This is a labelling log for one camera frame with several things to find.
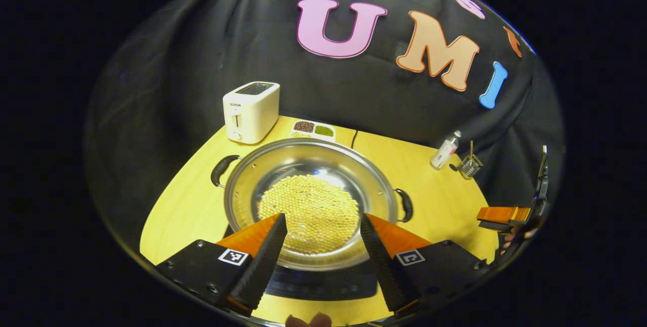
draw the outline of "white bottle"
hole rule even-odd
[[[460,138],[460,131],[456,130],[452,136],[449,136],[438,149],[434,157],[432,157],[432,167],[436,170],[441,170],[449,161],[451,154],[458,149],[458,138]]]

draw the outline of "white divided tray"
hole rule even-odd
[[[337,139],[337,132],[334,127],[321,122],[298,120],[294,122],[290,130],[290,137],[311,137],[334,143]]]

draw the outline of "orange letter m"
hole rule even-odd
[[[408,71],[421,73],[425,70],[423,55],[427,51],[430,76],[437,76],[450,65],[448,71],[441,76],[443,83],[461,92],[467,89],[467,74],[474,56],[479,52],[479,46],[463,35],[447,45],[438,20],[419,11],[410,11],[409,16],[415,22],[411,42],[406,55],[398,56],[395,62]]]

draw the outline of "metal pot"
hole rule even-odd
[[[241,162],[225,186],[220,183],[220,176],[236,159]],[[391,188],[386,177],[368,159],[349,147],[312,138],[268,143],[244,159],[225,157],[213,169],[211,180],[224,188],[225,214],[233,230],[239,231],[260,221],[257,207],[265,191],[285,177],[308,174],[341,186],[358,202],[360,215],[368,212],[391,223],[407,222],[413,216],[407,193]],[[404,219],[396,220],[396,193],[402,197]],[[358,265],[368,258],[358,223],[354,235],[339,249],[309,255],[284,246],[277,264],[298,270],[327,271]]]

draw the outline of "black fabric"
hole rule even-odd
[[[566,151],[557,95],[540,58],[521,37],[518,58],[503,30],[510,26],[487,5],[474,0],[487,16],[481,20],[455,0],[336,0],[326,24],[332,40],[351,34],[353,2],[388,14],[364,53],[333,59],[296,40],[298,1],[174,0],[106,65],[85,126],[86,169],[104,220],[130,249],[138,251],[146,217],[169,181],[224,125],[222,96],[255,80],[281,84],[281,115],[431,147],[460,129],[460,156],[474,139],[485,163],[476,180],[490,205],[529,203],[541,145],[548,145],[548,198],[557,195]],[[411,10],[436,18],[447,44],[459,35],[478,44],[467,90],[449,88],[427,69],[398,67],[414,28]],[[494,61],[509,75],[488,110],[479,96]]]

